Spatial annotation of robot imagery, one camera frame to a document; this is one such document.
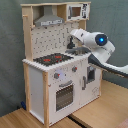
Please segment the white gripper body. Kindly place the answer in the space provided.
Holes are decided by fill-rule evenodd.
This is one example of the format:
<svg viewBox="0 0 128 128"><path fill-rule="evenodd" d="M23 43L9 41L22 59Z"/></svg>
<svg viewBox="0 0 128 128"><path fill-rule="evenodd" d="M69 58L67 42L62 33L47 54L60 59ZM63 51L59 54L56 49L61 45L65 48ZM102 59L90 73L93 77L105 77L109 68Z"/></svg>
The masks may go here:
<svg viewBox="0 0 128 128"><path fill-rule="evenodd" d="M83 30L83 29L73 29L70 32L70 35L77 38L80 42L84 42L85 41L85 37L87 35L87 31Z"/></svg>

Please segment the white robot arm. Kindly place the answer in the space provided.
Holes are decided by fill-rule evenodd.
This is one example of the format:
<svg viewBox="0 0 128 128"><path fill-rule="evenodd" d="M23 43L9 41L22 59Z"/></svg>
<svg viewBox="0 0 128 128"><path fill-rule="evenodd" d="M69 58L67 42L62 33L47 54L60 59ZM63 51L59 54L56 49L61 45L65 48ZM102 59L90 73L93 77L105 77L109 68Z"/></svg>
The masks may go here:
<svg viewBox="0 0 128 128"><path fill-rule="evenodd" d="M115 46L109 41L106 34L87 32L83 29L73 29L70 34L91 51L91 55L88 57L90 65L128 78L128 65L117 67L107 63L115 51Z"/></svg>

